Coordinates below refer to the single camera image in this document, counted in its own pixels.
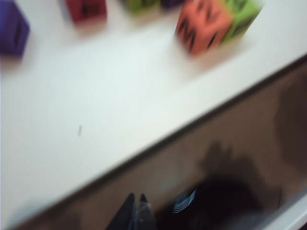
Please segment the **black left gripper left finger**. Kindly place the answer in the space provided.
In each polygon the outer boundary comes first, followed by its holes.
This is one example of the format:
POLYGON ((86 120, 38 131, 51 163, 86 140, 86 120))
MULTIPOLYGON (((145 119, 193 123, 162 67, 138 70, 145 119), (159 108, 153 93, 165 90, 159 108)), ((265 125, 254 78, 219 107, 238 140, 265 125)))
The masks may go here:
POLYGON ((130 193, 109 223, 108 230, 133 230, 135 221, 135 196, 130 193))

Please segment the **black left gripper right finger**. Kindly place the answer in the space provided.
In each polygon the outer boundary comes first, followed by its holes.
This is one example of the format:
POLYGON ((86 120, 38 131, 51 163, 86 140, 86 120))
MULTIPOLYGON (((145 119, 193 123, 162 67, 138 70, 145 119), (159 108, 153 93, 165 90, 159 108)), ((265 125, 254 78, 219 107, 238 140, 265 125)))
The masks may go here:
POLYGON ((151 204, 147 201, 145 194, 141 194, 139 205, 137 207, 136 230, 156 230, 156 221, 151 209, 151 204))

